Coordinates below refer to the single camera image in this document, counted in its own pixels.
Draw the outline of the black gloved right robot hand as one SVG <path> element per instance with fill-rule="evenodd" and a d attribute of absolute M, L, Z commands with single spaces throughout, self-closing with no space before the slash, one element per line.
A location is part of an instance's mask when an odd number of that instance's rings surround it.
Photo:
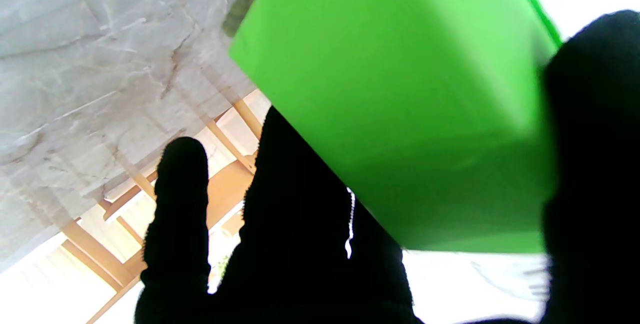
<path fill-rule="evenodd" d="M 557 194 L 542 220 L 542 323 L 638 323 L 639 14 L 601 16 L 544 72 Z M 263 124 L 240 243 L 214 294 L 208 160 L 178 137 L 158 164 L 135 323 L 419 323 L 400 245 L 281 114 Z"/>

